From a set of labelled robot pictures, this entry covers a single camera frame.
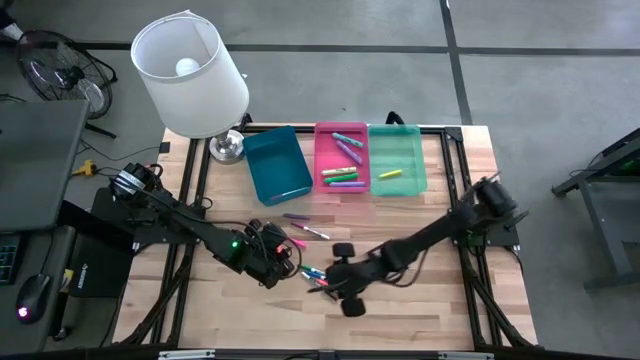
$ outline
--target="fan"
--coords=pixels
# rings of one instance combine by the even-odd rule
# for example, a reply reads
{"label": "fan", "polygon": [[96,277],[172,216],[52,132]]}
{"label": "fan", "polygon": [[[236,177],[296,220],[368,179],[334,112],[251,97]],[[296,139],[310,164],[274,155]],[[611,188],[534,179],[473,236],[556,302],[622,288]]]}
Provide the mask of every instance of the fan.
{"label": "fan", "polygon": [[[89,119],[104,116],[111,107],[111,84],[118,81],[115,71],[73,40],[53,31],[31,30],[22,35],[17,49],[22,76],[44,100],[87,100]],[[102,66],[111,71],[111,79]],[[87,128],[111,134],[93,125]]]}

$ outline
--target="lamp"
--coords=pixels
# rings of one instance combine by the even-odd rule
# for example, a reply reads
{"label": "lamp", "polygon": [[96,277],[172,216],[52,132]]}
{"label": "lamp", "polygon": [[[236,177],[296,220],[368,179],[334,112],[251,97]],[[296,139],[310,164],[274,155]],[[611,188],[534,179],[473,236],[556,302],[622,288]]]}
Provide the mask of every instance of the lamp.
{"label": "lamp", "polygon": [[249,90],[216,28],[190,11],[156,20],[131,46],[131,59],[160,119],[171,131],[208,138],[221,163],[242,159],[242,135],[231,130],[249,106]]}

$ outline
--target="plastic tray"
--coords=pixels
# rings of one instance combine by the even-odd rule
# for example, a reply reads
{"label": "plastic tray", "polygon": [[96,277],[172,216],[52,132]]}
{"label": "plastic tray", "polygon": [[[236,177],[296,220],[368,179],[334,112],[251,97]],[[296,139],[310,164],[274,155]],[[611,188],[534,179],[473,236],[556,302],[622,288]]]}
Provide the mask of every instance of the plastic tray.
{"label": "plastic tray", "polygon": [[272,206],[311,191],[313,180],[291,126],[247,137],[242,144],[263,204]]}
{"label": "plastic tray", "polygon": [[[336,139],[332,136],[334,132],[363,143],[364,146],[362,148],[345,143],[349,149],[353,150],[353,152],[362,158],[362,165],[358,165],[348,155],[340,150],[338,145],[336,145]],[[316,124],[314,143],[313,179],[316,191],[325,193],[362,193],[369,191],[371,179],[369,173],[369,141],[366,124],[336,122],[318,123]],[[324,179],[330,176],[323,176],[322,170],[351,166],[356,167],[358,179],[349,181],[364,181],[364,187],[340,188],[330,187],[328,184],[325,184]]]}
{"label": "plastic tray", "polygon": [[[371,193],[377,196],[415,196],[427,190],[427,172],[420,128],[415,125],[370,125]],[[402,170],[402,175],[378,175]]]}

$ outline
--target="keyboard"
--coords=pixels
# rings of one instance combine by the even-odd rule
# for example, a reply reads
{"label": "keyboard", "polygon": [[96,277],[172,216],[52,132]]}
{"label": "keyboard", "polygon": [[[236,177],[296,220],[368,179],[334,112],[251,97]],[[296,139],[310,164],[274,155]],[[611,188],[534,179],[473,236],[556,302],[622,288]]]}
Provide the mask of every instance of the keyboard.
{"label": "keyboard", "polygon": [[12,285],[22,259],[20,235],[0,235],[0,285]]}

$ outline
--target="gray floor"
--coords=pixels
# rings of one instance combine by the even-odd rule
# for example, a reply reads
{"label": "gray floor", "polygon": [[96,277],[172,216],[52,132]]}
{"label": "gray floor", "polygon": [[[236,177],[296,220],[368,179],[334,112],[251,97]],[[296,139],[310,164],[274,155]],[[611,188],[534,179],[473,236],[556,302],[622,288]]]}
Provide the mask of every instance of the gray floor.
{"label": "gray floor", "polygon": [[[638,48],[634,0],[450,0],[460,46]],[[446,45],[436,0],[22,0],[22,26],[75,39],[131,41],[151,20],[184,9],[227,43]],[[127,52],[96,51],[122,79],[98,123],[120,135],[85,139],[113,157],[157,144],[162,125]],[[255,121],[460,124],[447,55],[235,53]],[[0,92],[36,99],[0,50]],[[488,125],[504,183],[531,215],[519,225],[525,282],[540,344],[638,357],[640,287],[586,294],[607,274],[582,199],[549,192],[606,145],[640,125],[640,57],[462,56],[474,124]],[[152,162],[148,152],[128,161]],[[96,154],[99,166],[120,167]],[[74,179],[68,197],[90,206],[104,179]]]}

